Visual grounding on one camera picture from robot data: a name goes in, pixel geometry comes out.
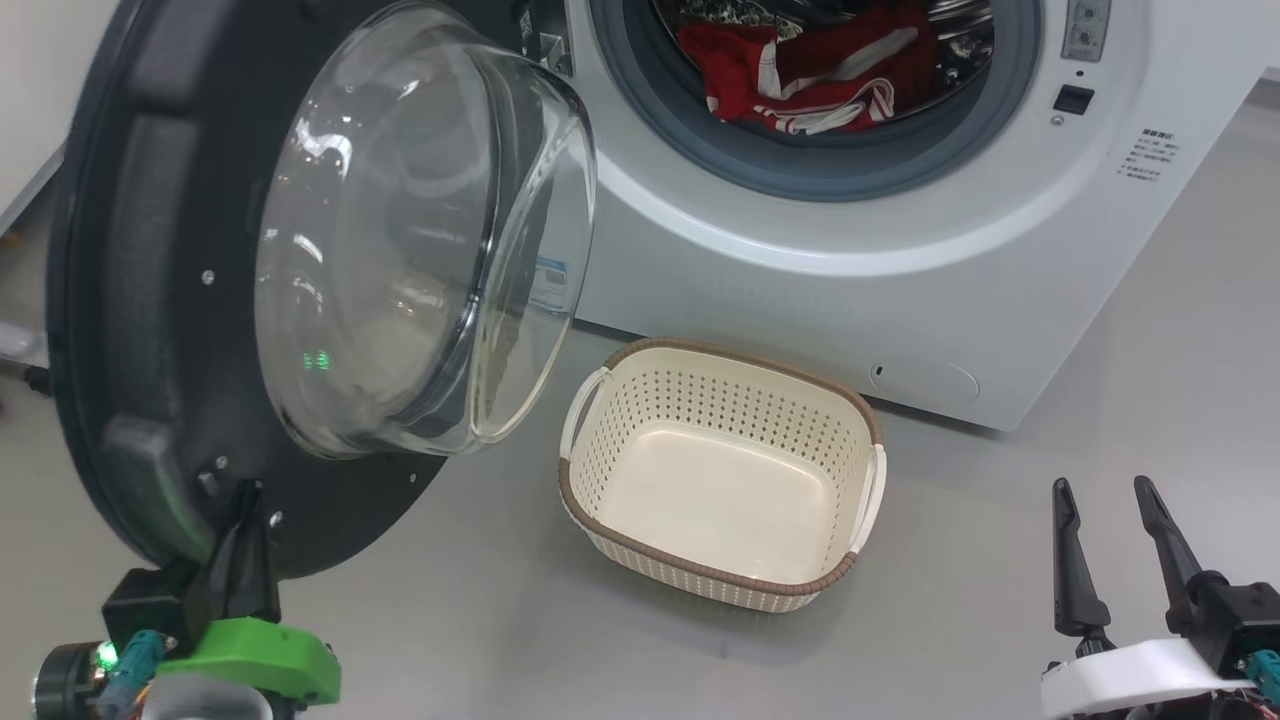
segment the white wall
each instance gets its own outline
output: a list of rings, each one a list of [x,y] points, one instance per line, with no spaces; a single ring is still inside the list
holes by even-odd
[[[1275,28],[1271,33],[1274,42],[1271,44],[1271,69],[1263,76],[1267,79],[1280,82],[1280,3],[1271,4],[1271,27]]]
[[[60,161],[115,0],[0,0],[0,229]]]

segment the red and white garment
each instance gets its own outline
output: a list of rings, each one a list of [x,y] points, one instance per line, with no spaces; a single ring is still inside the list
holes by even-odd
[[[772,27],[690,23],[680,46],[701,68],[716,117],[791,135],[884,122],[929,97],[937,61],[933,26],[913,0],[785,42]]]

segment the basket handle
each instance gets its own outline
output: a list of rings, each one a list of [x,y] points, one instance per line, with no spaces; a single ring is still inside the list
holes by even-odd
[[[568,415],[564,416],[564,429],[561,430],[561,457],[568,460],[570,454],[573,452],[573,443],[577,441],[577,428],[584,419],[584,405],[586,405],[586,398],[591,397],[595,388],[600,387],[600,383],[609,377],[608,368],[599,368],[585,380],[582,380],[582,387],[577,388],[577,395],[573,396],[573,402],[568,405]],[[595,402],[591,402],[591,407],[586,407],[585,411],[590,413],[595,407]]]
[[[858,507],[858,518],[854,520],[854,539],[849,543],[849,552],[858,555],[867,544],[867,538],[872,534],[876,516],[879,515],[881,502],[884,500],[884,471],[888,462],[884,457],[884,446],[877,443],[872,448],[872,462],[867,468],[867,482],[870,487],[863,492],[863,502]]]

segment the plastic basket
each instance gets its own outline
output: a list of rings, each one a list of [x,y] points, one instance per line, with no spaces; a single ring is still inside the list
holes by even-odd
[[[559,488],[611,560],[787,612],[852,568],[884,469],[879,423],[858,393],[741,352],[646,340],[579,388]]]

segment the green 3d-printed part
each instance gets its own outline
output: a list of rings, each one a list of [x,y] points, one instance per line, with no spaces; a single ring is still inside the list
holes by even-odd
[[[209,625],[191,657],[163,662],[156,671],[175,673],[204,673],[307,705],[333,705],[342,694],[342,667],[319,638],[256,618]]]

